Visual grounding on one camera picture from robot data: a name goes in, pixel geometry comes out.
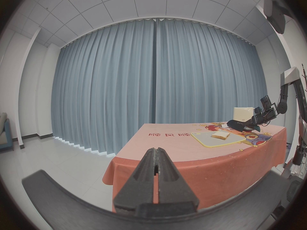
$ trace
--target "white wall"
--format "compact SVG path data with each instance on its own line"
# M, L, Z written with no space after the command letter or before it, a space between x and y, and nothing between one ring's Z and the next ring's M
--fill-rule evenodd
M291 20L286 24L285 33L282 36L290 50L294 65L300 70L301 81L303 83L303 86L306 89L305 79L302 77L302 74L303 74L302 63L304 64L305 69L307 70L307 43L305 41L305 37L301 33L299 27L297 26L294 20ZM298 115L299 115L299 112L298 112L298 105L297 105L297 116L296 116L294 140L293 140L291 151L289 153L289 156L286 162L288 162L294 156L295 148L298 145L298 134L299 134Z
M271 102L277 104L280 95L280 74L290 68L287 54L276 33L257 44L256 49L263 67L268 95ZM279 114L271 124L285 126L287 142L292 143L296 124L296 98L293 86L289 87L287 104L287 113Z
M0 65L0 112L6 112L10 119L12 137L17 137L15 125L15 86L17 85L17 74L20 68L25 51L29 45L30 39L15 32L7 44L8 38L12 32L7 29L0 41L1 52L7 48Z
M0 113L10 119L12 137L17 137L14 96L17 73L30 39L6 29L0 40ZM51 90L60 48L34 42L21 76L18 112L21 136L51 134Z
M36 85L36 130L39 136L52 133L51 91L60 48L50 44L46 51Z
M34 42L21 76L19 89L19 125L21 136L36 134L36 85L47 47Z

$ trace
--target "tablecloth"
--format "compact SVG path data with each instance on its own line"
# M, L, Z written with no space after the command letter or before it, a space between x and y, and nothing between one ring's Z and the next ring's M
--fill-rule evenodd
M273 166L284 163L286 128L268 125L261 131L222 128L225 122L202 124L144 124L110 162L102 181L120 191L149 148L161 147L198 197L198 209L233 197L259 180ZM245 141L206 148L191 132L226 130ZM157 189L154 203L158 202Z

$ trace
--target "baseboard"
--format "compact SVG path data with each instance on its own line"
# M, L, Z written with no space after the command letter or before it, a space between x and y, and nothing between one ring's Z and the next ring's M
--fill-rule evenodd
M32 137L36 137L36 136L40 139L44 139L44 138L53 136L53 134L48 134L48 135L43 135L43 136L39 136L38 134L32 134L32 135L27 135L27 136L21 136L21 139L24 140L24 139L28 139L28 138L32 138ZM13 138L12 140L13 140L13 142L18 141L18 138Z
M21 139L28 139L28 138L32 138L32 137L36 137L37 136L37 134L32 134L32 135L27 135L27 136L21 136ZM18 141L18 138L13 138L12 139L13 140L13 142L14 141Z
M39 135L37 134L37 136L38 136L38 138L40 138L40 139L44 139L44 138L53 136L53 134L51 133L51 134L43 135L43 136L39 136Z

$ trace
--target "blue sofa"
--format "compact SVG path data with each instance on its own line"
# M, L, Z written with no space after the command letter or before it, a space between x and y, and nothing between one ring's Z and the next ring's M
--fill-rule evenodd
M6 113L2 113L0 116L0 151L4 148L10 148L13 146L12 134L10 130L10 120L6 117Z

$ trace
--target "sofa cushion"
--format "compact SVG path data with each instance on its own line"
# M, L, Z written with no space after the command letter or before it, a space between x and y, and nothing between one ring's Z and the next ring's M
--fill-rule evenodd
M4 122L6 121L7 118L7 114L6 113L2 113L0 116L0 134L2 133L3 129L4 129Z
M6 134L5 134L5 131L3 131L0 134L0 145L6 144L6 143L7 143Z

